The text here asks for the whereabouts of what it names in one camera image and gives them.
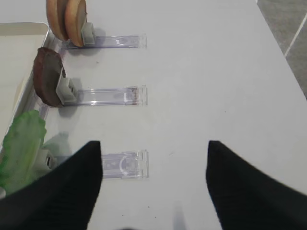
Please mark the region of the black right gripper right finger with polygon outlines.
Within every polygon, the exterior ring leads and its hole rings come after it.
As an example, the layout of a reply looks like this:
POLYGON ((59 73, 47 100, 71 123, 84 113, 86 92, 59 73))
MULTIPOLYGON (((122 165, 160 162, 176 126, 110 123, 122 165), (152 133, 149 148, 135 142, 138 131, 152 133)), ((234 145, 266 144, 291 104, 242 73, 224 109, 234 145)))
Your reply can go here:
POLYGON ((307 196, 264 174, 220 141, 209 141, 206 183, 224 230, 307 228, 307 196))

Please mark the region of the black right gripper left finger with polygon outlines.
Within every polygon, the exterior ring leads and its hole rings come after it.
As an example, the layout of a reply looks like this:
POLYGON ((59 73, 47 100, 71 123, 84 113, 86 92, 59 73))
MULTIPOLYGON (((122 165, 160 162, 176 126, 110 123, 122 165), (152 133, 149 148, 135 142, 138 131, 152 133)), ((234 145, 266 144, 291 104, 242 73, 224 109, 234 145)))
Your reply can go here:
POLYGON ((103 178, 99 141, 0 201, 2 230, 85 230, 103 178))

